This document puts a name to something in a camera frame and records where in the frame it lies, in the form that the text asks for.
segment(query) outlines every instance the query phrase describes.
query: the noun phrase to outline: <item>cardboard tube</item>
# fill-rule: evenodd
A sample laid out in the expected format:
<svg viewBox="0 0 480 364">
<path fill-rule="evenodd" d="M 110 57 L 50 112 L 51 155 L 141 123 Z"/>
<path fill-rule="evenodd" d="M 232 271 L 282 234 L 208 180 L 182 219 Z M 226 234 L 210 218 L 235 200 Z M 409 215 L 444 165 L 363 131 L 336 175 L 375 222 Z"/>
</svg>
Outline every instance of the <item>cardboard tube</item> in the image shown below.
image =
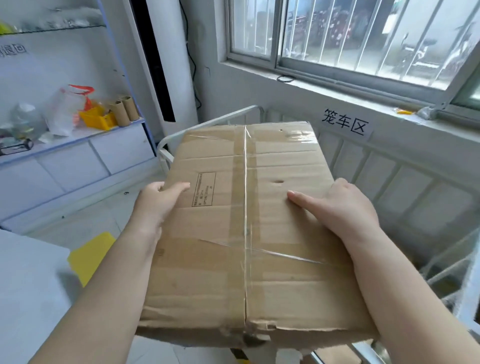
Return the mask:
<svg viewBox="0 0 480 364">
<path fill-rule="evenodd" d="M 128 117 L 130 121 L 135 121 L 140 119 L 140 115 L 138 115 L 137 107 L 135 106 L 135 102 L 131 96 L 125 96 L 121 98 L 123 106 L 125 110 L 127 110 Z"/>
<path fill-rule="evenodd" d="M 120 100 L 110 104 L 110 108 L 113 111 L 113 115 L 115 115 L 115 119 L 117 119 L 118 126 L 130 125 L 130 119 L 128 118 L 127 111 Z"/>
</svg>

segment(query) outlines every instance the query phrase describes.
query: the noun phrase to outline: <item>yellow container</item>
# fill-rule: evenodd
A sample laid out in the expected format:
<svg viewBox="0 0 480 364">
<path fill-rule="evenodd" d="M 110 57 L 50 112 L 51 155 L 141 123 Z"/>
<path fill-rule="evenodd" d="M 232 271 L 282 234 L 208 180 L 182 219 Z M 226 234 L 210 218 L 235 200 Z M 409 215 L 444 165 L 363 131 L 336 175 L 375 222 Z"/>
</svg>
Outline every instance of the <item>yellow container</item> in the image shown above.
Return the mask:
<svg viewBox="0 0 480 364">
<path fill-rule="evenodd" d="M 117 126 L 117 120 L 113 112 L 105 114 L 105 108 L 101 105 L 97 105 L 88 111 L 80 111 L 79 115 L 85 122 L 85 125 L 90 128 L 96 128 L 100 130 L 110 130 Z"/>
</svg>

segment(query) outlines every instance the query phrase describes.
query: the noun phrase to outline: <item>printed label on box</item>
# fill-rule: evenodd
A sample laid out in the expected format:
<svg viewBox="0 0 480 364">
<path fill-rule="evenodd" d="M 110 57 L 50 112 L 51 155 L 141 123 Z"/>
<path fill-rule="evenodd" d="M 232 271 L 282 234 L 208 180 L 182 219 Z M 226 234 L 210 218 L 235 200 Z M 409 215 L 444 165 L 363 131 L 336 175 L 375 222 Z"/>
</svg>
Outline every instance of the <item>printed label on box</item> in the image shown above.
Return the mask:
<svg viewBox="0 0 480 364">
<path fill-rule="evenodd" d="M 212 205 L 215 177 L 216 172 L 202 172 L 198 174 L 192 207 Z"/>
</svg>

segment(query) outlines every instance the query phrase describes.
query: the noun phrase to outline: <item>shelf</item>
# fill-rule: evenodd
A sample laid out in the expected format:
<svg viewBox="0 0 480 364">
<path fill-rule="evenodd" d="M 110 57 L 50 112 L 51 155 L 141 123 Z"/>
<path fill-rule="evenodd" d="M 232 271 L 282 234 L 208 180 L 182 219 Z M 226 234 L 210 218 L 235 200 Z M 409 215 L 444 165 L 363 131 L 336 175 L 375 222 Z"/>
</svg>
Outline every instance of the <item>shelf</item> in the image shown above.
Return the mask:
<svg viewBox="0 0 480 364">
<path fill-rule="evenodd" d="M 131 125 L 143 123 L 144 119 L 139 119 L 136 121 L 132 121 Z M 71 136 L 56 136 L 52 143 L 45 144 L 39 141 L 34 142 L 34 146 L 31 150 L 27 150 L 25 152 L 10 154 L 8 156 L 0 156 L 0 167 L 10 164 L 12 162 L 18 162 L 21 159 L 29 158 L 38 156 L 40 154 L 51 152 L 56 149 L 60 149 L 66 146 L 71 146 L 77 143 L 84 142 L 90 139 L 93 136 L 107 134 L 107 133 L 114 133 L 117 130 L 128 128 L 128 126 L 120 128 L 116 126 L 110 130 L 100 130 L 94 128 L 88 128 L 86 126 L 76 128 L 73 130 Z"/>
<path fill-rule="evenodd" d="M 18 33 L 9 33 L 9 34 L 1 34 L 2 36 L 18 36 L 22 34 L 33 34 L 33 33 L 46 33 L 46 32 L 58 32 L 61 30 L 74 30 L 74 29 L 88 29 L 88 28 L 106 28 L 105 25 L 90 25 L 90 26 L 72 26 L 68 28 L 59 28 L 59 29 L 45 29 L 45 30 L 32 30 L 30 32 L 18 32 Z"/>
</svg>

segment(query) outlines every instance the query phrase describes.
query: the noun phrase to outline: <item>yellow board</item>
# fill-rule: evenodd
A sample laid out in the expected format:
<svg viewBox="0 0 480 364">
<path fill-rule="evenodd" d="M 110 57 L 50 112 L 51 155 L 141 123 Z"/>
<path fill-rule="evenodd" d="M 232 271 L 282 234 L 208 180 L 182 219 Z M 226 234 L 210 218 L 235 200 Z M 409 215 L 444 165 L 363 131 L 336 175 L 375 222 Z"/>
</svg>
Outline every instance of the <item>yellow board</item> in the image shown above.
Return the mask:
<svg viewBox="0 0 480 364">
<path fill-rule="evenodd" d="M 68 263 L 83 287 L 87 285 L 114 242 L 115 238 L 106 231 L 70 253 Z"/>
</svg>

